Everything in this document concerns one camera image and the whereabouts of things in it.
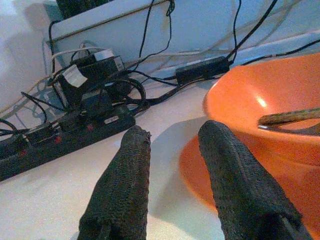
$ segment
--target white table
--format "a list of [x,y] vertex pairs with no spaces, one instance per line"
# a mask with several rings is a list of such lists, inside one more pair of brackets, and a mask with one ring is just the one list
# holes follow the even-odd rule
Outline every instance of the white table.
[[[223,240],[220,221],[183,183],[183,146],[206,121],[212,81],[189,86],[136,118],[150,131],[148,240]],[[148,97],[167,87],[150,83]],[[93,188],[120,147],[123,132],[0,182],[1,240],[76,240]]]

